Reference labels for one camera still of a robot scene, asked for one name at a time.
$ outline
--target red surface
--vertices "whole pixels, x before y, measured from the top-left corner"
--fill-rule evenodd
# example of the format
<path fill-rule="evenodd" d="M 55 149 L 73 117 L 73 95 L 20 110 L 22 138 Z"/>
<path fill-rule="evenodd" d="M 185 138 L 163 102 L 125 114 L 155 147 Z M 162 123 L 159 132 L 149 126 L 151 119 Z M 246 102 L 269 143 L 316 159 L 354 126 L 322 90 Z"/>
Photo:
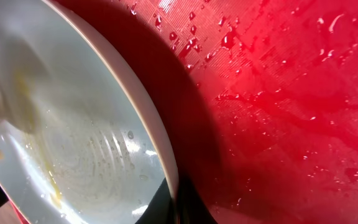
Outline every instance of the red surface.
<path fill-rule="evenodd" d="M 21 214 L 21 212 L 16 208 L 16 206 L 11 202 L 12 208 L 15 211 L 17 217 L 20 220 L 21 224 L 29 224 L 29 222 L 23 217 L 23 215 Z"/>
<path fill-rule="evenodd" d="M 59 2 L 136 72 L 219 223 L 358 223 L 358 1 Z"/>

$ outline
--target water droplet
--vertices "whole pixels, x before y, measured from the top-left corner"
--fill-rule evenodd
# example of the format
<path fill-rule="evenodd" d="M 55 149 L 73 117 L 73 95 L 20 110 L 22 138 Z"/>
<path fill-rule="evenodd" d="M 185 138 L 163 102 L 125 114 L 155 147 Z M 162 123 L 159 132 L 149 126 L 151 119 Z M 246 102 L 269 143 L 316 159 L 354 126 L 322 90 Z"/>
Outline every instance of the water droplet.
<path fill-rule="evenodd" d="M 144 175 L 144 174 L 139 175 L 139 178 L 140 178 L 141 180 L 144 180 L 144 181 L 146 181 L 146 180 L 149 179 L 149 177 L 147 177 L 147 176 Z"/>
<path fill-rule="evenodd" d="M 324 24 L 324 19 L 323 18 L 318 18 L 318 20 L 317 20 L 317 23 L 319 23 L 319 24 Z"/>
<path fill-rule="evenodd" d="M 331 25 L 328 27 L 328 31 L 329 31 L 330 33 L 333 33 L 333 32 L 334 32 L 334 26 L 335 26 L 336 22 L 338 21 L 338 19 L 340 19 L 340 18 L 341 18 L 342 16 L 344 16 L 344 15 L 345 15 L 345 14 L 341 14 L 341 15 L 335 17 L 335 19 L 333 20 L 333 22 L 331 23 Z"/>
<path fill-rule="evenodd" d="M 186 71 L 191 72 L 194 69 L 194 65 L 186 65 Z"/>
<path fill-rule="evenodd" d="M 351 181 L 351 183 L 358 182 L 358 169 L 357 168 L 346 168 L 345 174 Z"/>
<path fill-rule="evenodd" d="M 196 26 L 192 26 L 191 29 L 190 29 L 190 32 L 195 35 L 196 34 L 196 30 L 197 30 L 197 27 Z"/>
<path fill-rule="evenodd" d="M 221 45 L 223 48 L 230 50 L 234 46 L 234 37 L 236 36 L 236 30 L 234 27 L 229 28 L 230 31 L 223 37 Z"/>
<path fill-rule="evenodd" d="M 185 58 L 192 47 L 194 47 L 197 43 L 197 39 L 196 38 L 192 38 L 189 40 L 189 42 L 186 44 L 186 46 L 181 50 L 181 52 L 179 53 L 178 57 L 179 58 Z"/>
<path fill-rule="evenodd" d="M 198 44 L 196 44 L 193 48 L 196 50 L 197 53 L 201 51 L 201 47 Z"/>
<path fill-rule="evenodd" d="M 190 15 L 189 15 L 189 19 L 193 20 L 194 17 L 196 17 L 196 14 L 194 14 L 194 12 L 191 12 Z"/>
<path fill-rule="evenodd" d="M 177 40 L 173 43 L 171 49 L 172 49 L 173 51 L 175 51 L 175 50 L 177 49 L 177 45 L 178 45 L 178 44 L 179 44 L 179 39 L 177 39 Z"/>
<path fill-rule="evenodd" d="M 134 133 L 132 131 L 128 131 L 128 138 L 129 139 L 133 139 L 134 138 Z"/>
<path fill-rule="evenodd" d="M 135 2 L 135 3 L 131 6 L 131 9 L 134 10 L 135 7 L 136 7 L 136 5 L 137 5 L 137 2 Z"/>
<path fill-rule="evenodd" d="M 171 32 L 171 33 L 169 34 L 169 39 L 170 39 L 170 40 L 175 40 L 177 37 L 178 37 L 178 36 L 177 36 L 177 33 L 175 33 L 175 32 Z"/>
<path fill-rule="evenodd" d="M 241 73 L 242 73 L 242 69 L 241 69 L 241 68 L 236 71 L 236 75 L 240 75 Z"/>
<path fill-rule="evenodd" d="M 208 53 L 208 55 L 205 56 L 205 62 L 209 62 L 212 60 L 212 58 L 215 56 L 215 53 Z"/>
<path fill-rule="evenodd" d="M 222 27 L 224 24 L 224 21 L 226 21 L 226 16 L 222 17 L 222 19 L 219 21 L 219 26 Z"/>
<path fill-rule="evenodd" d="M 316 0 L 306 0 L 303 1 L 298 7 L 295 8 L 294 11 L 291 12 L 294 16 L 301 16 L 304 12 L 306 12 Z"/>
<path fill-rule="evenodd" d="M 158 29 L 160 29 L 160 27 L 161 27 L 161 22 L 162 22 L 161 16 L 158 15 L 157 18 L 156 18 L 156 20 L 155 20 L 155 26 L 156 26 Z"/>
<path fill-rule="evenodd" d="M 262 42 L 265 44 L 265 45 L 269 45 L 270 44 L 270 37 L 267 36 L 265 38 L 262 39 Z"/>

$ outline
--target white bowl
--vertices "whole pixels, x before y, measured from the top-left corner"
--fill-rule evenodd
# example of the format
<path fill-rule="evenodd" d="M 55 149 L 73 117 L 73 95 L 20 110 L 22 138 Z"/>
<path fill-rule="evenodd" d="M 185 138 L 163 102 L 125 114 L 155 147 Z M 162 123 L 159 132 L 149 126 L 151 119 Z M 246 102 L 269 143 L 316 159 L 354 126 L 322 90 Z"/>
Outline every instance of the white bowl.
<path fill-rule="evenodd" d="M 152 100 L 73 12 L 0 0 L 0 90 L 0 184 L 31 223 L 135 223 L 164 178 L 175 198 L 177 166 Z"/>

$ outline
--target yellow residue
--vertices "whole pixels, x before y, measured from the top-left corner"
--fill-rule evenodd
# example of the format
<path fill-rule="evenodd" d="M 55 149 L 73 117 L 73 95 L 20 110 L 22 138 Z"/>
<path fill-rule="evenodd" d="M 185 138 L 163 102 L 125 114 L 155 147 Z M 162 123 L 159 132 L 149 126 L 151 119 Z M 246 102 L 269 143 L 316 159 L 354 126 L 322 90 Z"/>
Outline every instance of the yellow residue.
<path fill-rule="evenodd" d="M 29 142 L 32 146 L 35 146 L 39 153 L 38 156 L 41 159 L 42 163 L 44 164 L 44 173 L 45 176 L 48 178 L 49 183 L 53 187 L 55 191 L 55 195 L 50 194 L 52 202 L 58 207 L 62 208 L 60 203 L 62 199 L 62 195 L 60 189 L 53 178 L 55 176 L 55 171 L 49 160 L 47 159 L 47 155 L 45 154 L 45 150 L 47 148 L 46 142 L 44 137 L 42 136 L 41 130 L 36 130 L 36 121 L 40 118 L 40 113 L 37 109 L 32 106 L 30 103 L 31 97 L 31 89 L 27 84 L 24 73 L 16 71 L 14 74 L 14 85 L 17 93 L 17 97 L 19 102 L 19 106 L 21 107 L 22 114 L 19 115 L 18 121 L 21 121 L 26 124 L 28 128 L 32 131 L 32 134 L 25 133 L 25 140 Z"/>

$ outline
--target white ceramic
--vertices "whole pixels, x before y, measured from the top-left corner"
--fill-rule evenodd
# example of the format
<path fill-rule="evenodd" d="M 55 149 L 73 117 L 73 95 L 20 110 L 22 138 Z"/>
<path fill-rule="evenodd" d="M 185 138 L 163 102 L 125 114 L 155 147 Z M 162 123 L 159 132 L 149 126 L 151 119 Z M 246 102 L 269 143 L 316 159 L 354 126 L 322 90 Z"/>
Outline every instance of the white ceramic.
<path fill-rule="evenodd" d="M 0 184 L 31 223 L 135 223 L 178 172 L 115 48 L 50 1 L 0 0 Z"/>

